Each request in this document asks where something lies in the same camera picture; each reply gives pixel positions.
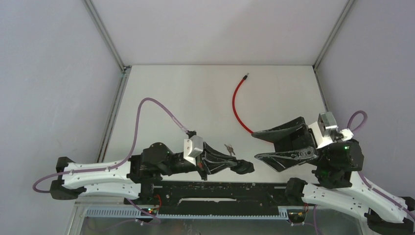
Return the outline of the key bunch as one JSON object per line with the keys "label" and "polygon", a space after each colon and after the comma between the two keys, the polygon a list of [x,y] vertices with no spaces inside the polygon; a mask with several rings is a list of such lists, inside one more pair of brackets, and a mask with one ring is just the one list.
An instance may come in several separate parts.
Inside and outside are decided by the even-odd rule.
{"label": "key bunch", "polygon": [[228,151],[230,156],[235,156],[234,148],[230,144],[224,144],[226,150]]}

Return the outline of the black padlock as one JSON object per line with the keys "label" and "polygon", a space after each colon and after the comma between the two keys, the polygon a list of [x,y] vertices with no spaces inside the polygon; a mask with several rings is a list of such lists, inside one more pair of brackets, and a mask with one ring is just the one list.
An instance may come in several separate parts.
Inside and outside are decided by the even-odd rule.
{"label": "black padlock", "polygon": [[246,160],[238,160],[237,164],[231,167],[230,170],[239,175],[249,174],[254,172],[254,165]]}

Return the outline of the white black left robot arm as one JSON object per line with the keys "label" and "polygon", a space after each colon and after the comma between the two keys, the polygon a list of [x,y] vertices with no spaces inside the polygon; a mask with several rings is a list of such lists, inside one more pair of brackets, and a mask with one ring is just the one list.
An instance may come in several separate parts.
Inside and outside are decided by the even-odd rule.
{"label": "white black left robot arm", "polygon": [[68,157],[60,157],[56,164],[59,176],[52,181],[49,193],[56,200],[104,195],[149,204],[155,197],[154,183],[163,176],[197,172],[206,180],[208,175],[226,168],[237,172],[241,166],[235,157],[222,154],[205,142],[192,147],[191,140],[186,140],[180,153],[173,153],[165,144],[157,142],[124,163],[77,164]]}

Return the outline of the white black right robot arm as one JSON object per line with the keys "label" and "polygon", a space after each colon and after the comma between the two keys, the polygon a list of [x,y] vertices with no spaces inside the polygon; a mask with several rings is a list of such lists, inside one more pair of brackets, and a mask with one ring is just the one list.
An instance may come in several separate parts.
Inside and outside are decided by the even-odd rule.
{"label": "white black right robot arm", "polygon": [[306,124],[298,117],[280,126],[252,133],[271,142],[274,152],[256,158],[277,172],[311,164],[318,184],[290,178],[285,200],[323,206],[345,213],[380,235],[412,235],[415,232],[415,201],[378,187],[362,174],[364,155],[349,129],[339,130],[331,112],[321,113]]}

